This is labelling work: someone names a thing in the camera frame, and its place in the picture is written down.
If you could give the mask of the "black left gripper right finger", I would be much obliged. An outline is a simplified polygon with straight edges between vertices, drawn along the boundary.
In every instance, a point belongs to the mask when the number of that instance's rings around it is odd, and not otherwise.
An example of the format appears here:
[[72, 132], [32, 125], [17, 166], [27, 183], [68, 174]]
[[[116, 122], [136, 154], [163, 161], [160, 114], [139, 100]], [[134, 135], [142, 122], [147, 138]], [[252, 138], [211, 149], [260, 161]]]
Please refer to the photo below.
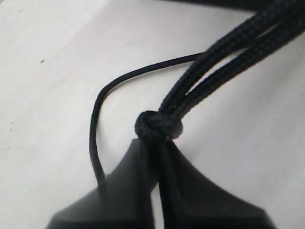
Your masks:
[[166, 229], [265, 229], [266, 213], [201, 174], [172, 141], [159, 150], [159, 190]]

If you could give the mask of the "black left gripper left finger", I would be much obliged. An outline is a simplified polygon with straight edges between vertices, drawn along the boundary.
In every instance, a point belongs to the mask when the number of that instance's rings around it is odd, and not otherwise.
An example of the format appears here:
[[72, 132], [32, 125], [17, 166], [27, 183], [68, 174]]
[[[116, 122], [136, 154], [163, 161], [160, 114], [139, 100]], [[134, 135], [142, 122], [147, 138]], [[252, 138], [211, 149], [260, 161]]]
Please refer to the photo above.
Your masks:
[[49, 229], [153, 229], [151, 192], [156, 185], [149, 152], [131, 142], [101, 187], [56, 213]]

